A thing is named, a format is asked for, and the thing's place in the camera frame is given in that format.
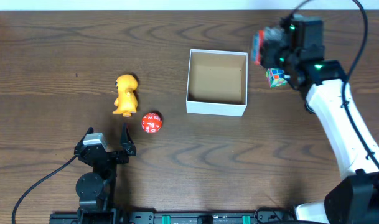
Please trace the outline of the white cardboard box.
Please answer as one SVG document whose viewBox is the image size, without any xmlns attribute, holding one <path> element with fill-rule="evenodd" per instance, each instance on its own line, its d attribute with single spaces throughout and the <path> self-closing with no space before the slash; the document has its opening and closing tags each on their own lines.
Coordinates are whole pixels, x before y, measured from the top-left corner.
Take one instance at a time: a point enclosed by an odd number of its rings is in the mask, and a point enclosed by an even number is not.
<svg viewBox="0 0 379 224">
<path fill-rule="evenodd" d="M 246 52 L 190 51 L 186 112 L 241 117 L 247 107 L 247 90 Z"/>
</svg>

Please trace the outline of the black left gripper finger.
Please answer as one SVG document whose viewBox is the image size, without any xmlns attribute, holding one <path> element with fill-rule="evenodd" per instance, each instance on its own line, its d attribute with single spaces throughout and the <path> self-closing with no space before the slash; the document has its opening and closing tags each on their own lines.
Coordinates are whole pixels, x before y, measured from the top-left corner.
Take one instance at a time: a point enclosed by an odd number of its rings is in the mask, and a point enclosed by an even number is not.
<svg viewBox="0 0 379 224">
<path fill-rule="evenodd" d="M 136 155 L 136 146 L 135 146 L 133 140 L 131 139 L 131 136 L 129 135 L 127 123 L 123 124 L 119 144 L 122 147 L 122 149 L 124 151 L 126 151 L 128 156 L 135 156 Z"/>
<path fill-rule="evenodd" d="M 78 142 L 78 145 L 79 146 L 82 146 L 83 145 L 83 141 L 86 137 L 87 134 L 92 134 L 93 133 L 93 127 L 89 127 L 86 131 L 86 133 L 84 134 L 84 136 L 81 138 L 81 140 Z"/>
</svg>

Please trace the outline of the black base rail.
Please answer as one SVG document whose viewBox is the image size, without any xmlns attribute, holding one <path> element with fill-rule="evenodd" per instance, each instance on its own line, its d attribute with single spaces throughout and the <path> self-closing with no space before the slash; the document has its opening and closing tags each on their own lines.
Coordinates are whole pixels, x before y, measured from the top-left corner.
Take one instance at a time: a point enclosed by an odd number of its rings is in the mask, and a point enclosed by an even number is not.
<svg viewBox="0 0 379 224">
<path fill-rule="evenodd" d="M 119 209 L 107 211 L 55 212 L 50 215 L 50 224 L 256 224 L 293 223 L 293 212 L 259 208 L 255 212 L 203 212 L 163 213 L 152 211 L 126 212 Z"/>
</svg>

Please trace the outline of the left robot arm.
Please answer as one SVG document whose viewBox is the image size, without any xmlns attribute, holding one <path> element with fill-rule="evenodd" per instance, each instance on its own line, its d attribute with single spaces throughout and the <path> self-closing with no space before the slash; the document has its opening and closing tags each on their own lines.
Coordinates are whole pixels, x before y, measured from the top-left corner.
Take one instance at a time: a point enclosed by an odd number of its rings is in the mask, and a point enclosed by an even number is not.
<svg viewBox="0 0 379 224">
<path fill-rule="evenodd" d="M 79 161 L 92 167 L 92 171 L 82 175 L 76 183 L 79 196 L 79 223 L 128 223 L 128 214 L 114 206 L 114 192 L 117 165 L 129 162 L 136 155 L 136 146 L 123 124 L 119 145 L 120 151 L 106 150 L 107 143 L 102 133 L 88 128 L 84 137 L 77 143 L 74 155 Z"/>
</svg>

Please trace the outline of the red toy robot car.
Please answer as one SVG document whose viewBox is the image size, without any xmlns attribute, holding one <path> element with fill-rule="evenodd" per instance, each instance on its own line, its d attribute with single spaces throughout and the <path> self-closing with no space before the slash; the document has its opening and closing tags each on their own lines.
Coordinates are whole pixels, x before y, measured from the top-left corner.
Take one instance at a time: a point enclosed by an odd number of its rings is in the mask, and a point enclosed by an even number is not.
<svg viewBox="0 0 379 224">
<path fill-rule="evenodd" d="M 261 47 L 263 45 L 264 41 L 264 30 L 259 30 L 254 36 L 252 41 L 252 48 L 251 48 L 251 59 L 254 64 L 260 65 L 261 64 Z"/>
</svg>

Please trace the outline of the colourful puzzle cube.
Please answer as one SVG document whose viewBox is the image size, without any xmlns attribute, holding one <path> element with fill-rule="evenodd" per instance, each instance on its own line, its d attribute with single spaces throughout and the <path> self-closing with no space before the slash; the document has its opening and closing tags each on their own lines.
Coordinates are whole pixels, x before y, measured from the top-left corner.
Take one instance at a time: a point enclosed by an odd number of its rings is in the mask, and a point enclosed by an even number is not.
<svg viewBox="0 0 379 224">
<path fill-rule="evenodd" d="M 285 80 L 284 71 L 281 69 L 277 69 L 277 68 L 267 69 L 266 78 L 271 88 L 275 88 L 277 86 L 283 86 L 287 84 L 287 81 Z"/>
</svg>

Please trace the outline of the orange dinosaur toy figure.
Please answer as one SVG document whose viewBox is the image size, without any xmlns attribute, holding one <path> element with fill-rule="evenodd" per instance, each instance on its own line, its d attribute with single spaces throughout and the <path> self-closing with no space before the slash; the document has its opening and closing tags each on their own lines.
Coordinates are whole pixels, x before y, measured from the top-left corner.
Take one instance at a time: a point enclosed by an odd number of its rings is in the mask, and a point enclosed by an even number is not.
<svg viewBox="0 0 379 224">
<path fill-rule="evenodd" d="M 131 117 L 137 112 L 138 100 L 134 91 L 138 87 L 138 81 L 130 74 L 125 74 L 116 79 L 118 97 L 114 105 L 117 107 L 112 113 L 121 114 L 123 117 Z"/>
</svg>

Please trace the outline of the red ball with white letters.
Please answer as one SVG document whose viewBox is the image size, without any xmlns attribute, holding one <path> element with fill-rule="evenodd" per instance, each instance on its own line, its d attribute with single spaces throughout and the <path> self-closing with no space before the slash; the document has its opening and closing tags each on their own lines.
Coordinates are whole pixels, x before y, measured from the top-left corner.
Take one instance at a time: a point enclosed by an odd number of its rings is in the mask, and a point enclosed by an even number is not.
<svg viewBox="0 0 379 224">
<path fill-rule="evenodd" d="M 142 118 L 141 126 L 146 133 L 154 134 L 162 128 L 162 119 L 157 113 L 147 113 Z"/>
</svg>

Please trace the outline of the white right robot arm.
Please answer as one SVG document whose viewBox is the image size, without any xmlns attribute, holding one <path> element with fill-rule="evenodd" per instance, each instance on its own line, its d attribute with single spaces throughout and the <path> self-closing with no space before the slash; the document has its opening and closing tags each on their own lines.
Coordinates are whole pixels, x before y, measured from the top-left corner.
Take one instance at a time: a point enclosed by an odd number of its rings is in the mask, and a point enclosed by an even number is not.
<svg viewBox="0 0 379 224">
<path fill-rule="evenodd" d="M 283 70 L 302 93 L 336 157 L 340 183 L 320 202 L 295 207 L 302 223 L 379 223 L 379 146 L 352 99 L 347 74 L 324 58 L 322 25 L 266 27 L 253 39 L 252 57 L 264 68 Z"/>
</svg>

